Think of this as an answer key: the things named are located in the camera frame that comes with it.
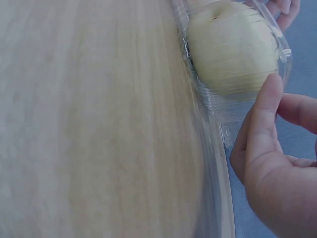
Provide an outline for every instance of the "peeled onion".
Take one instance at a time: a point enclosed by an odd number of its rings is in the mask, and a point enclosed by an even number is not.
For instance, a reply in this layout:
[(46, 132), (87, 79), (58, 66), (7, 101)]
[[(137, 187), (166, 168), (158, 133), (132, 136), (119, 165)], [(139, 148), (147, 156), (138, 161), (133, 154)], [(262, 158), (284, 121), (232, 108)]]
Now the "peeled onion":
[(258, 92), (267, 76), (278, 72), (271, 29), (241, 2), (214, 2), (193, 14), (187, 40), (199, 79), (218, 94)]

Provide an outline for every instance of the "plastic clamshell container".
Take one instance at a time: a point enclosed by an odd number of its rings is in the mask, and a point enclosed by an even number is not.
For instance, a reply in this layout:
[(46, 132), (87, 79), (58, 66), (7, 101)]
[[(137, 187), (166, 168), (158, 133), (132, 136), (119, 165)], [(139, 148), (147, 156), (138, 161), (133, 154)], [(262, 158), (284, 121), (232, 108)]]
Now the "plastic clamshell container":
[[(195, 14), (204, 11), (208, 7), (212, 7), (212, 4), (220, 1), (230, 0), (174, 0), (174, 7), (178, 14), (178, 26), (181, 44), (183, 45), (184, 57), (187, 62), (187, 66), (192, 74), (193, 82), (198, 90), (208, 112), (212, 117), (219, 120), (219, 122), (233, 122), (241, 121), (244, 119), (246, 113), (251, 108), (254, 100), (257, 96), (257, 92), (241, 92), (233, 93), (223, 96), (218, 93), (216, 89), (203, 83), (199, 78), (199, 72), (195, 69), (191, 56), (191, 49), (187, 38), (187, 27), (190, 24), (191, 17)], [(292, 51), (289, 45), (276, 23), (273, 16), (268, 11), (265, 4), (258, 0), (249, 0), (247, 6), (254, 9), (264, 19), (264, 22), (270, 29), (273, 38), (276, 41), (276, 54), (277, 54), (277, 72), (282, 80), (284, 86), (286, 85), (291, 67), (292, 67)]]

